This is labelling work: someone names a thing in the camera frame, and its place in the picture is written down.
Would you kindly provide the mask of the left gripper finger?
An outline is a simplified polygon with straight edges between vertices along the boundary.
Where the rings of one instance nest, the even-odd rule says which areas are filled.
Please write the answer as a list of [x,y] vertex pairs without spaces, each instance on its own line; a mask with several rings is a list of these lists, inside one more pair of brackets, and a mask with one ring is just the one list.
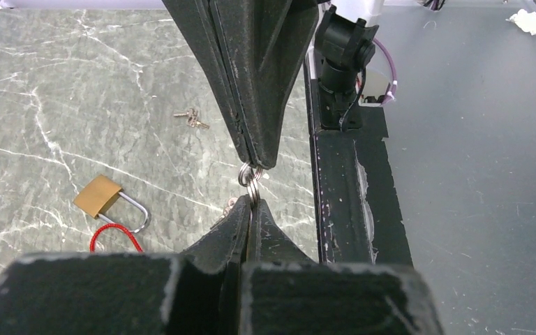
[[30,253],[0,273],[0,334],[237,334],[240,197],[182,253]]
[[403,265],[267,258],[241,267],[241,334],[443,334],[431,291]]

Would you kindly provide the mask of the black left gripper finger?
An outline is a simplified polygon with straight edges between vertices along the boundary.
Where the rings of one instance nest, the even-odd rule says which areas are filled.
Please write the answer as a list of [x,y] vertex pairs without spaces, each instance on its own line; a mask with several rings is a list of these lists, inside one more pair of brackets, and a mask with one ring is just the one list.
[[251,161],[209,1],[163,0],[211,87],[239,159]]
[[274,168],[283,115],[318,23],[316,1],[211,1],[244,139],[243,162]]

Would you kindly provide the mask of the red cable padlock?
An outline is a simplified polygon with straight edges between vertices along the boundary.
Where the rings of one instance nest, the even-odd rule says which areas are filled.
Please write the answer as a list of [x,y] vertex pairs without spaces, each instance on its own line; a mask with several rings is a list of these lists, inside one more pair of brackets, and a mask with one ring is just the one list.
[[137,253],[144,252],[135,233],[118,223],[106,223],[97,228],[89,240],[89,252],[106,251],[108,242],[112,242],[113,245],[117,244],[120,247],[131,245],[133,251]]

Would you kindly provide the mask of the bunch of small keys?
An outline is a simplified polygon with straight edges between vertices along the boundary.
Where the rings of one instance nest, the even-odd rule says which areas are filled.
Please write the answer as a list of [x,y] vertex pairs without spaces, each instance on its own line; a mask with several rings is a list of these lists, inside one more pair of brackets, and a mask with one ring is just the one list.
[[[245,162],[239,169],[237,181],[240,186],[244,187],[248,193],[251,203],[251,209],[256,208],[260,203],[260,192],[258,181],[261,178],[263,169],[261,167],[253,167],[251,163]],[[217,227],[219,223],[225,219],[230,211],[234,208],[238,198],[233,197],[227,201],[227,206],[223,209],[222,215],[217,222],[212,225],[212,229]]]

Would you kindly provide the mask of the brass padlock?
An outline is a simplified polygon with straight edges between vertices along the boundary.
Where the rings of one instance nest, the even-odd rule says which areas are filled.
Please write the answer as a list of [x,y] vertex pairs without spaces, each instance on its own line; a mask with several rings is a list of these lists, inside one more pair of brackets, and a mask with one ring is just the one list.
[[143,214],[141,224],[129,232],[137,234],[150,224],[151,215],[149,210],[137,200],[127,195],[124,189],[103,174],[92,179],[75,197],[73,204],[88,216],[101,219],[106,223],[113,223],[105,212],[119,199],[126,200],[129,204],[139,209]]

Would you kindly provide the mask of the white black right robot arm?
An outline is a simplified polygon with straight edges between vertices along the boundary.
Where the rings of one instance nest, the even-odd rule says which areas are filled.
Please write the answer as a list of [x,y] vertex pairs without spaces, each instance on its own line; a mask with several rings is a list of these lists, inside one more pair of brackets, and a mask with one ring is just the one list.
[[166,1],[201,65],[241,161],[273,168],[283,115],[309,50],[322,86],[349,94],[374,55],[381,1]]

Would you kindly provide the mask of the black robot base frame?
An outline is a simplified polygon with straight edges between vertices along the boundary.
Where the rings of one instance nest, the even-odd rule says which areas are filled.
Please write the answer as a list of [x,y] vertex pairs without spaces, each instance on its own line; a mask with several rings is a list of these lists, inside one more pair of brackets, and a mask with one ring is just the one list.
[[318,76],[322,57],[304,62],[318,259],[412,266],[399,199],[384,139],[381,107],[363,107],[362,127],[322,127]]

